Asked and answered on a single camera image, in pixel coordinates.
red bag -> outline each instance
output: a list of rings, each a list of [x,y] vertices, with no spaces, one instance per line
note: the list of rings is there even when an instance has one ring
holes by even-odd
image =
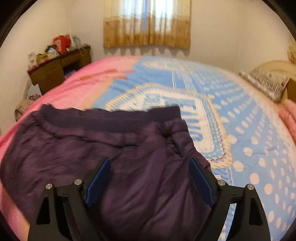
[[[71,40],[64,35],[60,35],[53,39],[53,44],[57,46],[55,50],[59,54],[64,54],[67,52],[67,48],[71,46]]]

silver bolt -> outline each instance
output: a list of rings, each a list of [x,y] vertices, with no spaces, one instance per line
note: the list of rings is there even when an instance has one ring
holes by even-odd
[[[82,180],[81,179],[76,179],[75,181],[74,181],[74,184],[75,185],[80,185],[82,183]]]
[[[248,184],[248,185],[247,185],[247,188],[248,188],[249,190],[254,190],[254,186],[253,186],[252,184]]]
[[[225,182],[224,180],[219,180],[219,181],[218,181],[218,184],[219,184],[220,186],[225,186],[226,182]]]
[[[51,183],[47,184],[47,185],[45,186],[45,188],[46,188],[47,190],[51,189],[51,188],[52,188],[52,184],[51,184]]]

bed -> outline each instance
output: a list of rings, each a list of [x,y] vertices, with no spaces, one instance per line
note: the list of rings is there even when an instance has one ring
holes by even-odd
[[[178,104],[196,149],[217,179],[256,187],[272,240],[280,240],[296,214],[295,144],[275,104],[239,75],[197,62],[161,57],[111,57],[92,63],[47,92],[56,108],[146,110]],[[22,119],[0,139],[0,159]],[[0,186],[0,208],[21,241],[29,224]],[[219,240],[226,240],[231,205]]]

wall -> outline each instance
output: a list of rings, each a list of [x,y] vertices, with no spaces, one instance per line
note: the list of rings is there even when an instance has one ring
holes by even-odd
[[[23,98],[28,57],[41,53],[52,39],[68,32],[65,2],[38,0],[10,31],[0,48],[0,128],[5,133],[14,123],[14,109]]]
[[[271,60],[288,61],[289,30],[263,1],[243,1],[244,16],[235,71],[251,71]]]
[[[98,60],[111,55],[157,55],[233,69],[237,56],[243,0],[192,0],[191,49],[165,47],[103,48],[103,0],[73,0],[71,31],[91,45]]]

dark purple garment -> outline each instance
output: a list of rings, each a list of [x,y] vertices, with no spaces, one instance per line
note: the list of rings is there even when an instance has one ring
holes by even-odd
[[[112,177],[89,210],[116,240],[194,240],[210,208],[188,161],[196,151],[179,107],[148,112],[57,110],[44,105],[19,127],[0,167],[3,186],[30,220],[47,183],[69,185],[102,157]]]

